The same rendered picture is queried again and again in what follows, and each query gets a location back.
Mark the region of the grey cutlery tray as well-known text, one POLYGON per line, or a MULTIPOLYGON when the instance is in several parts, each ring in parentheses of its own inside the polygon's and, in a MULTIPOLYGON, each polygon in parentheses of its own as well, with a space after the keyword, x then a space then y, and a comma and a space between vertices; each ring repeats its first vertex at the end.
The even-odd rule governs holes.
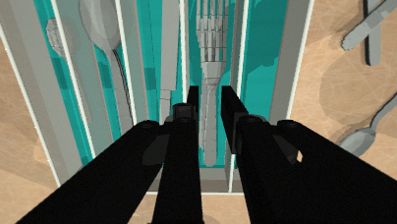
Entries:
MULTIPOLYGON (((116 52, 134 125, 144 120, 159 123, 162 0, 115 3, 122 42, 116 52)), ((199 131, 197 0, 179 3, 170 115, 174 104, 187 103, 190 85, 198 85, 199 131)), ((313 3, 229 0, 226 67, 216 88, 215 165, 204 165, 198 146, 202 195, 244 195, 220 115, 223 85, 234 89, 249 114, 264 117, 270 125, 290 120, 313 3)), ((79 0, 0 0, 0 36, 59 188, 122 136, 108 58, 85 32, 79 0), (68 65, 48 41, 50 18, 56 19, 68 65)))

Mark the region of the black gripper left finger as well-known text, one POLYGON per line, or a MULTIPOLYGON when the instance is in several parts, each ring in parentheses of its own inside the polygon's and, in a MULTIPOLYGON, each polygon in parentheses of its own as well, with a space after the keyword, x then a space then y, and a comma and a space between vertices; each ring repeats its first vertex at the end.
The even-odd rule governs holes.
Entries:
POLYGON ((15 224, 128 224, 162 165, 146 224, 204 224, 199 86, 190 85, 187 103, 172 112, 163 125, 135 124, 15 224))

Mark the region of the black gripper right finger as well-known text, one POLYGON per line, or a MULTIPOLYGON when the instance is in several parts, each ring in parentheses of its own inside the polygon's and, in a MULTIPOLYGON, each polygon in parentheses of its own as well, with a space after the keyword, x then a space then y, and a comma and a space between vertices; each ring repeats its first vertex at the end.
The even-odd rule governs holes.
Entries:
POLYGON ((230 85, 220 115, 251 224, 397 224, 397 180, 299 122, 249 114, 230 85))

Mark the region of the grey table knife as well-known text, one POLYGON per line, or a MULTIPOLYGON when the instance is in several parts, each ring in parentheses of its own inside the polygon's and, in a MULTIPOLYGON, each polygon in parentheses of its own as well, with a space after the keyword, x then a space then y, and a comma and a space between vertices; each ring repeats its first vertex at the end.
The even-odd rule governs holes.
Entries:
MULTIPOLYGON (((364 18, 379 5, 380 0, 363 0, 364 18)), ((380 24, 365 38, 365 55, 368 66, 379 64, 381 59, 380 24)))
POLYGON ((159 125, 170 116, 171 90, 176 90, 180 3, 162 0, 161 84, 159 125))

